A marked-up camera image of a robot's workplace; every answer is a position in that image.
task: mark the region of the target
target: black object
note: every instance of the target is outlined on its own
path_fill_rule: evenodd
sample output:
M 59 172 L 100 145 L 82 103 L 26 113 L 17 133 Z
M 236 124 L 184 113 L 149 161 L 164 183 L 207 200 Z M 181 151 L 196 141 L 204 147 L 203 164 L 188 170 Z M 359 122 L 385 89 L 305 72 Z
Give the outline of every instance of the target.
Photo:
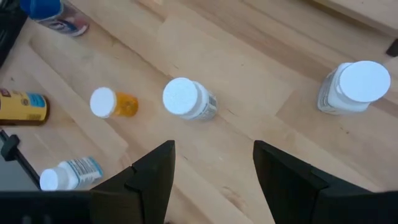
M 164 222 L 174 179 L 167 141 L 90 191 L 0 192 L 0 223 Z
M 17 161 L 19 165 L 23 168 L 26 174 L 33 181 L 37 189 L 40 189 L 39 184 L 39 175 L 30 165 L 30 163 L 26 160 L 24 155 L 18 149 L 19 138 L 15 134 L 8 136 L 4 130 L 0 131 L 0 146 L 1 146 L 1 155 L 4 160 L 9 161 Z
M 26 21 L 18 0 L 0 0 L 0 67 Z
M 253 158 L 276 224 L 398 223 L 398 192 L 372 193 L 263 141 Z
M 386 54 L 388 54 L 391 57 L 396 57 L 398 56 L 398 39 L 396 39 L 391 46 L 388 48 Z

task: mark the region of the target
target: white bottle cap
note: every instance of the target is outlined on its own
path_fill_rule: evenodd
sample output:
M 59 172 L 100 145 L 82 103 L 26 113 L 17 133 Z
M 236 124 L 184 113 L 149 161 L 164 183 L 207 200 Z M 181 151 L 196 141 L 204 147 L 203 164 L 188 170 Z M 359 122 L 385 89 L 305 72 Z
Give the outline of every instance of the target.
M 108 118 L 113 113 L 118 100 L 113 90 L 107 87 L 96 89 L 90 98 L 93 114 L 100 118 Z
M 61 167 L 46 169 L 40 176 L 40 188 L 42 190 L 67 190 L 68 184 L 68 174 Z
M 391 85 L 391 77 L 383 65 L 371 61 L 360 61 L 342 71 L 338 84 L 348 98 L 361 103 L 369 103 L 387 93 Z
M 195 107 L 198 97 L 199 90 L 191 80 L 175 78 L 163 91 L 163 104 L 170 113 L 181 116 Z

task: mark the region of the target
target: yellow container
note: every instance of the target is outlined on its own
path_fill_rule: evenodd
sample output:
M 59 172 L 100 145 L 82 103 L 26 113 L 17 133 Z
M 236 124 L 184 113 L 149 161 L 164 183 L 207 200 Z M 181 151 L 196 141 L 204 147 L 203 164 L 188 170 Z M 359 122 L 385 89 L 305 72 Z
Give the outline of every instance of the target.
M 108 87 L 96 89 L 90 99 L 91 111 L 100 118 L 110 116 L 134 116 L 138 100 L 127 93 L 115 92 Z
M 0 88 L 0 125 L 44 124 L 49 107 L 43 95 Z

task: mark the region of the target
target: bottle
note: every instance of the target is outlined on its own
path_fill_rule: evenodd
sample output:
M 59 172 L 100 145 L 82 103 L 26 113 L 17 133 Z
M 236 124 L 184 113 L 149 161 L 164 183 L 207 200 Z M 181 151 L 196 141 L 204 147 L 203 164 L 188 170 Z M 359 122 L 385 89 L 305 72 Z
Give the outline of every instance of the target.
M 115 92 L 108 87 L 101 87 L 91 95 L 90 108 L 100 118 L 110 116 L 131 117 L 138 111 L 138 100 L 127 93 Z
M 32 20 L 61 34 L 76 37 L 89 26 L 82 13 L 61 0 L 20 0 L 20 5 Z
M 383 97 L 390 85 L 390 74 L 379 63 L 342 63 L 323 82 L 318 109 L 333 115 L 360 113 Z
M 43 95 L 0 88 L 0 125 L 38 126 L 49 114 L 49 101 Z
M 187 120 L 209 120 L 217 112 L 216 97 L 187 78 L 175 78 L 166 85 L 163 104 L 167 111 Z
M 104 176 L 101 167 L 92 157 L 72 159 L 46 169 L 40 175 L 42 190 L 85 189 Z

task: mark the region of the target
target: wooden surface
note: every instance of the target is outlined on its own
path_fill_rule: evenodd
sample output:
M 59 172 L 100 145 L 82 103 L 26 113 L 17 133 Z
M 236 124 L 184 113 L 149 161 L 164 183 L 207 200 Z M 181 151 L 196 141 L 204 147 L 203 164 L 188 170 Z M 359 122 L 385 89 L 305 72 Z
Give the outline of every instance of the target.
M 397 0 L 312 0 L 398 37 Z
M 71 0 L 91 21 L 76 39 L 28 21 L 1 70 L 2 86 L 50 98 L 42 127 L 6 128 L 41 173 L 94 156 L 106 178 L 168 139 L 177 161 L 173 223 L 273 223 L 252 161 L 255 139 L 373 191 L 398 189 L 398 63 L 391 38 L 297 0 Z M 320 83 L 341 62 L 375 60 L 388 94 L 365 113 L 316 109 Z M 168 114 L 162 90 L 188 77 L 211 90 L 210 122 Z M 133 118 L 99 119 L 92 91 L 138 97 Z

